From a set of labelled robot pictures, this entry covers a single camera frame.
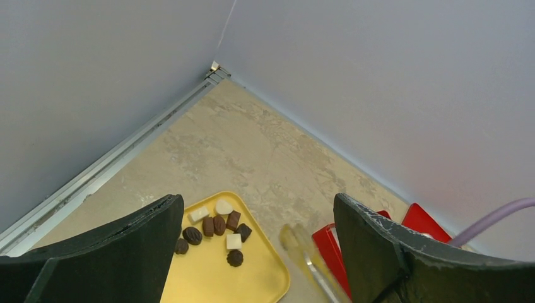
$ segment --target chocolate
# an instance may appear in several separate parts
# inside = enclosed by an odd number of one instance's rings
[[[186,227],[182,232],[182,236],[191,245],[199,245],[203,240],[203,235],[195,227]]]
[[[241,223],[240,226],[234,231],[234,234],[240,234],[242,235],[242,243],[245,243],[247,238],[249,238],[250,234],[252,232],[252,229],[249,228],[245,223]]]
[[[214,236],[214,218],[206,217],[203,219],[203,233],[206,237]]]
[[[189,245],[186,240],[180,238],[175,244],[175,254],[186,254],[189,249]]]
[[[233,232],[236,231],[236,228],[238,227],[238,223],[240,222],[241,213],[233,210],[226,219],[226,227]]]
[[[230,251],[226,256],[226,261],[230,266],[238,267],[244,262],[244,254],[241,251]]]
[[[221,215],[214,217],[214,233],[216,235],[223,235],[225,233],[226,223]]]

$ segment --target white wall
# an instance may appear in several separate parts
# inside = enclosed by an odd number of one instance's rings
[[[233,0],[0,3],[0,231],[202,80]]]
[[[454,232],[535,196],[532,1],[238,0],[216,60]],[[534,218],[472,244],[534,260]]]

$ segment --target table surface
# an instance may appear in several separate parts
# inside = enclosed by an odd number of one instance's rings
[[[35,247],[123,217],[168,193],[186,206],[220,191],[245,201],[291,274],[281,302],[319,302],[282,250],[278,232],[302,223],[312,234],[334,221],[348,193],[400,222],[408,208],[386,188],[235,83],[224,80],[104,184]]]

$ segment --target dark chocolate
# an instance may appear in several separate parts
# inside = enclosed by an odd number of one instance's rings
[[[182,236],[191,245],[199,245],[203,240],[203,235],[195,227],[186,227],[182,232]]]
[[[230,251],[226,256],[226,261],[230,266],[238,267],[244,262],[244,254],[239,250]]]
[[[186,254],[189,249],[189,245],[186,240],[180,238],[175,244],[175,254]]]
[[[205,217],[203,219],[203,233],[206,237],[214,236],[214,218]]]
[[[242,236],[242,243],[245,243],[247,238],[251,235],[252,229],[249,228],[245,223],[241,223],[240,226],[234,231],[234,234],[240,234]]]
[[[233,210],[226,219],[226,227],[233,232],[236,231],[236,228],[238,227],[238,223],[240,222],[241,213]]]
[[[223,235],[225,233],[226,223],[221,215],[214,217],[214,232],[216,235]]]

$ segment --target purple cable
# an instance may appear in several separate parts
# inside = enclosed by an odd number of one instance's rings
[[[465,245],[468,243],[468,241],[472,240],[474,237],[496,224],[501,219],[530,206],[535,206],[535,198],[524,198],[509,202],[481,218],[476,223],[470,225],[470,227],[458,234],[457,237],[451,239],[448,244],[456,247]]]

